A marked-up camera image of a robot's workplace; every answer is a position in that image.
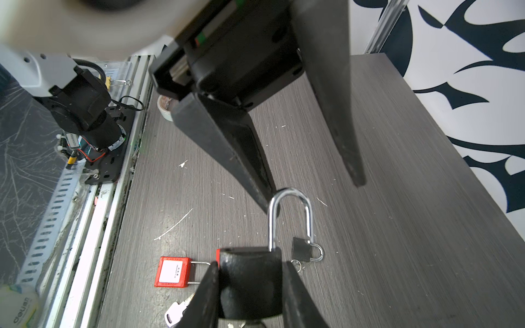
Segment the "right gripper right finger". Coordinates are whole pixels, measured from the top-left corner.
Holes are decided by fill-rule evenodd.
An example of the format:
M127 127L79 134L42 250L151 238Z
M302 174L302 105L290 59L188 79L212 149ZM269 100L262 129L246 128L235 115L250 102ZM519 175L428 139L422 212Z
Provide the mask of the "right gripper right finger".
M282 317L286 328L329 327L291 262L282 264Z

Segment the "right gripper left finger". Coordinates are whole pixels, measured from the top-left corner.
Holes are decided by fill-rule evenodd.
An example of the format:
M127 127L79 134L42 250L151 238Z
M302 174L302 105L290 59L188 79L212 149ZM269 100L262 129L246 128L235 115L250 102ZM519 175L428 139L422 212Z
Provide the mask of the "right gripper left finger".
M182 319L176 328L217 327L219 322L219 268L212 262L199 287L186 307Z

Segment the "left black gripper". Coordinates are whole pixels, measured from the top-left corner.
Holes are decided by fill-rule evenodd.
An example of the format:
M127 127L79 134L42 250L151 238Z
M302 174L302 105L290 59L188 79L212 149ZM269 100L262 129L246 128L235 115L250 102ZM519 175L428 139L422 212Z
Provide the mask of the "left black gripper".
M180 101L174 125L267 213L276 184L246 111L304 69L354 185L366 184L351 113L349 28L348 1L210 1L150 75L159 94Z

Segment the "red padlock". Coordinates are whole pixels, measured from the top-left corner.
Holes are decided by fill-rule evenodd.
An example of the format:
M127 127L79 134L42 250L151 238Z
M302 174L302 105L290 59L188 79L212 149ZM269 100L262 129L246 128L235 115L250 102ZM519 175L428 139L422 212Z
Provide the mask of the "red padlock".
M196 261L187 257L162 256L159 259L154 286L157 288L186 288L197 285L199 281L190 280L194 265L210 266L210 262Z
M221 249L216 249L216 252L215 252L215 259L216 259L216 262L217 262L217 267L220 268L220 262L221 262Z

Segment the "small black padlock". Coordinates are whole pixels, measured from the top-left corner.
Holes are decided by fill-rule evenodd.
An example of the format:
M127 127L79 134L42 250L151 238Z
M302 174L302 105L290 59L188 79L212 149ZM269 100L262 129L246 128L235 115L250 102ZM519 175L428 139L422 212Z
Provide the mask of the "small black padlock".
M268 245L222 248L219 252L219 317L238 321L258 321L282 314L282 253L276 246L280 202L287 196L304 206L306 236L300 242L311 259L314 245L313 208L309 198L296 188L277 191L268 208Z
M324 259L323 248L309 240L294 237L291 249L291 263L300 273L306 263L321 262Z

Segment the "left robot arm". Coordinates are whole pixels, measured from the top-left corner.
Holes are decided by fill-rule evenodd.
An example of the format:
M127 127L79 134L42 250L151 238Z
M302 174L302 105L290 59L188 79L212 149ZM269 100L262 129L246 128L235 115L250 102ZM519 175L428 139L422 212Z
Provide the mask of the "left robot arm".
M351 114L347 1L2 1L1 65L65 131L121 145L102 75L83 57L120 60L164 35L150 66L177 101L175 126L226 169L263 211L276 186L249 115L307 74L355 186L366 184Z

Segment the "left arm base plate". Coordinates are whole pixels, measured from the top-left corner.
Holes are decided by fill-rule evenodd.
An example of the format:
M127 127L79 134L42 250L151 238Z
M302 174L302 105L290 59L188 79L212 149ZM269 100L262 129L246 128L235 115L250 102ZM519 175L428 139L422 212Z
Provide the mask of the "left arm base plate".
M119 179L135 115L142 110L144 104L138 99L133 98L130 104L120 100L105 109L104 121L97 128L79 138L86 160L84 170L89 173L87 185L114 183Z

